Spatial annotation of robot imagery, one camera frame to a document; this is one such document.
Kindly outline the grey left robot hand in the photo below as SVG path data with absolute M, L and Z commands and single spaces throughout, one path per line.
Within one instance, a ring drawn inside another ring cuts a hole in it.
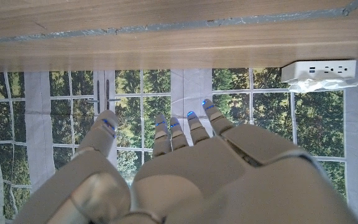
M 152 158 L 128 184 L 108 161 L 117 117 L 103 111 L 72 160 L 39 187 L 16 223 L 357 223 L 319 162 L 210 101 L 210 136 L 194 112 L 190 138 L 158 115 Z

